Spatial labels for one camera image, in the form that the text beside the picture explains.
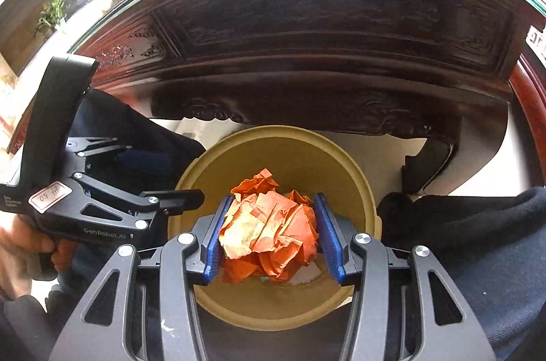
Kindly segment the person's left hand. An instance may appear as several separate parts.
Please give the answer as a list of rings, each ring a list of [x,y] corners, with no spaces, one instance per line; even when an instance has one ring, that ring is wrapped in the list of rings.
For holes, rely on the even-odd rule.
[[[57,271],[71,266],[78,248],[76,242],[54,242],[21,220],[17,214],[1,213],[1,293],[10,300],[30,294],[31,277],[27,262],[32,256],[52,254]]]

